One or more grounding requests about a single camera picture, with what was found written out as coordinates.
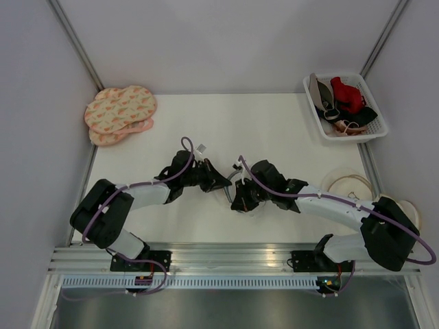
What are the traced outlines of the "white mesh laundry bag blue zipper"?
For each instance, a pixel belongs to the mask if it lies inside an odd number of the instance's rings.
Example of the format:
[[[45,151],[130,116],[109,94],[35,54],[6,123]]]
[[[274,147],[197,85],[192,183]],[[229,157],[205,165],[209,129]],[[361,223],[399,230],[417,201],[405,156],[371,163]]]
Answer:
[[[231,210],[232,202],[236,196],[235,190],[235,182],[237,180],[242,179],[243,173],[242,169],[234,170],[227,179],[232,183],[230,186],[226,186],[221,190],[214,192],[215,201],[222,207]],[[259,218],[265,212],[266,202],[261,202],[255,209],[251,211],[243,211],[243,210],[235,210],[236,213],[242,214],[243,216],[251,217],[251,218]]]

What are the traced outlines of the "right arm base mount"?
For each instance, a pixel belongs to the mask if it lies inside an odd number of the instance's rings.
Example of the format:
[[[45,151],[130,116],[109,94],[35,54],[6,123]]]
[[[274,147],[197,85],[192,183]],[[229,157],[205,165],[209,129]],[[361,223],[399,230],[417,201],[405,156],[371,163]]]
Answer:
[[[291,251],[288,260],[294,273],[348,273],[353,269],[352,261],[335,263],[325,255],[315,255],[311,250]]]

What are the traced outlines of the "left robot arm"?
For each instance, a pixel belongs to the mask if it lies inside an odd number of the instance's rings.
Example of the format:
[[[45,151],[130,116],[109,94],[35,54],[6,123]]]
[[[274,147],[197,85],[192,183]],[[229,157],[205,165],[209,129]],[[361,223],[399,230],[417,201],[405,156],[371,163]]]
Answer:
[[[209,159],[198,160],[190,151],[180,150],[151,181],[117,186],[107,179],[98,180],[73,211],[70,224],[84,239],[111,253],[111,271],[165,272],[169,253],[152,251],[145,241],[125,230],[129,213],[170,204],[186,187],[197,186],[210,193],[231,184]]]

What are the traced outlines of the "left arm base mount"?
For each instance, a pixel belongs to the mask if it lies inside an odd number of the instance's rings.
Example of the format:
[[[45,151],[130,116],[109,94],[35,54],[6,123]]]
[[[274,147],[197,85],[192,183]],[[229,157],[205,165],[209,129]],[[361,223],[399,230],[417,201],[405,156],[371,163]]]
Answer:
[[[111,272],[151,272],[163,273],[169,271],[171,252],[169,250],[150,250],[143,252],[139,258],[130,260],[116,254],[110,262]]]

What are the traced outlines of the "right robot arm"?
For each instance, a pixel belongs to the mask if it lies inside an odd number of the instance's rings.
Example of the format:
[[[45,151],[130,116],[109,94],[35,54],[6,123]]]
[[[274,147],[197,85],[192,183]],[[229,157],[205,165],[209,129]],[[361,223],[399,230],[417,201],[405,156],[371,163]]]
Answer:
[[[250,212],[261,202],[272,202],[281,210],[322,217],[354,230],[354,234],[326,234],[319,240],[313,263],[322,271],[344,261],[368,259],[400,271],[419,235],[404,209],[389,197],[355,202],[322,193],[306,181],[284,178],[267,160],[255,163],[244,175],[235,182],[232,210]]]

